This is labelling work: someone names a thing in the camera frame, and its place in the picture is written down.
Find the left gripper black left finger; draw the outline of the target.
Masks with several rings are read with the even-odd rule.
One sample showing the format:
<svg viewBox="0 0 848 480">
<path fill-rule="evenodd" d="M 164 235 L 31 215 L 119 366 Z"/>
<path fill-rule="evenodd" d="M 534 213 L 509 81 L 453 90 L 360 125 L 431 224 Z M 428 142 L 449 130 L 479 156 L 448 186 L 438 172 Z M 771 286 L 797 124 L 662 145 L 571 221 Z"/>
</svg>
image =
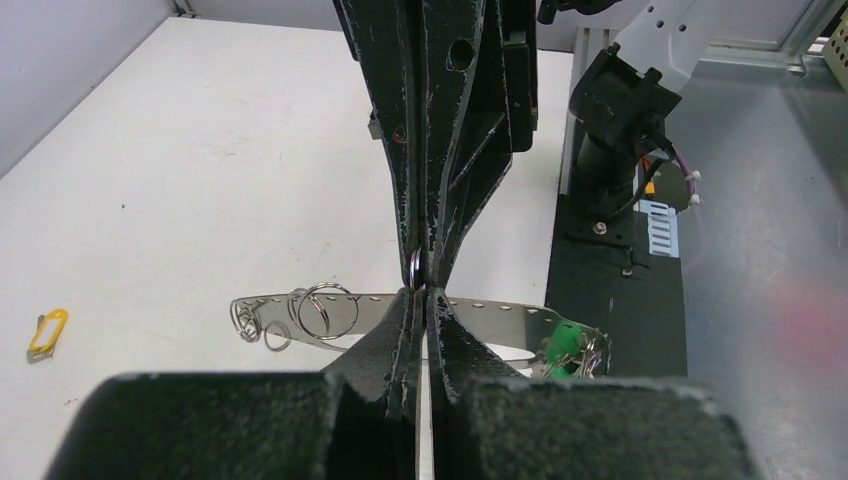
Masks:
<svg viewBox="0 0 848 480">
<path fill-rule="evenodd" d="M 81 404 L 50 479 L 412 479 L 419 368 L 117 375 Z"/>
</svg>

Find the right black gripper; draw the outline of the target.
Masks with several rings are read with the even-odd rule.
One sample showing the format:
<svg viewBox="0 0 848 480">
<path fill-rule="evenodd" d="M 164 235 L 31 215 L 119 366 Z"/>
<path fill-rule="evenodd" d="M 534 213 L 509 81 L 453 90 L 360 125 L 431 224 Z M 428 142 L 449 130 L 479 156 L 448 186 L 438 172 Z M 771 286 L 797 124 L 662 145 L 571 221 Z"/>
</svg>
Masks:
<svg viewBox="0 0 848 480">
<path fill-rule="evenodd" d="M 536 2 L 422 7 L 422 240 L 418 199 L 418 19 L 413 1 L 335 1 L 387 157 L 402 278 L 447 285 L 461 243 L 538 126 Z"/>
</svg>

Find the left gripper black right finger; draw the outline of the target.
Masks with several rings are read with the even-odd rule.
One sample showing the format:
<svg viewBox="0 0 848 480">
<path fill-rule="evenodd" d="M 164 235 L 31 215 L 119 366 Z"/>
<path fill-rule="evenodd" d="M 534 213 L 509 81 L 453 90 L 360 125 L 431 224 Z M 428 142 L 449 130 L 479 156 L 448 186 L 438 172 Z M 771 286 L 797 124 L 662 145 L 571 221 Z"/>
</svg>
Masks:
<svg viewBox="0 0 848 480">
<path fill-rule="evenodd" d="M 438 479 L 755 479 L 736 422 L 680 378 L 531 379 L 426 296 Z"/>
</svg>

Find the large wire keyring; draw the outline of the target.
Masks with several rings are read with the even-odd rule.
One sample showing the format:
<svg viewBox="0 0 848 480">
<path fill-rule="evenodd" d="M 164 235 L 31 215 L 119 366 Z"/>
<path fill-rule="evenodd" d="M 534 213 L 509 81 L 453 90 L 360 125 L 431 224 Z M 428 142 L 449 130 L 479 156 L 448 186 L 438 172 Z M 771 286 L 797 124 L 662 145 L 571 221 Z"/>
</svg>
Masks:
<svg viewBox="0 0 848 480">
<path fill-rule="evenodd" d="M 355 293 L 335 282 L 233 300 L 238 336 L 281 353 L 294 344 L 332 355 L 312 376 L 392 379 L 421 366 L 455 376 L 542 378 L 542 340 L 561 320 L 536 305 L 401 288 Z"/>
</svg>

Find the yellow key tag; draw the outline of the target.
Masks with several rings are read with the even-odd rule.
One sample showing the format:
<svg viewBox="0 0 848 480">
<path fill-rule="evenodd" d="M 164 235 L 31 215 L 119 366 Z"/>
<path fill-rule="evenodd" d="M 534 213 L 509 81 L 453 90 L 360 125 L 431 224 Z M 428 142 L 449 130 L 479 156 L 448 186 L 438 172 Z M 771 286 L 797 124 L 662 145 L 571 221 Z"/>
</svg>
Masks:
<svg viewBox="0 0 848 480">
<path fill-rule="evenodd" d="M 26 359 L 30 364 L 53 357 L 69 317 L 70 313 L 65 308 L 57 308 L 38 317 L 35 334 L 26 351 Z"/>
</svg>

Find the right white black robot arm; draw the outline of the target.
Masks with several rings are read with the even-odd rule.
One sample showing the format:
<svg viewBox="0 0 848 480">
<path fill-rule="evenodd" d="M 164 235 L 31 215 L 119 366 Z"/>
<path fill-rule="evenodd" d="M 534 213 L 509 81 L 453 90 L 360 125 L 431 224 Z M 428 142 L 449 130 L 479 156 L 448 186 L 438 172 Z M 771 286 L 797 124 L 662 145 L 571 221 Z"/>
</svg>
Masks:
<svg viewBox="0 0 848 480">
<path fill-rule="evenodd" d="M 443 287 L 461 243 L 538 122 L 538 25 L 606 1 L 338 1 L 394 192 L 401 277 Z M 627 173 L 670 152 L 662 124 L 722 25 L 782 13 L 781 1 L 649 1 L 590 63 L 569 97 L 587 146 L 574 171 L 586 210 L 631 205 Z"/>
</svg>

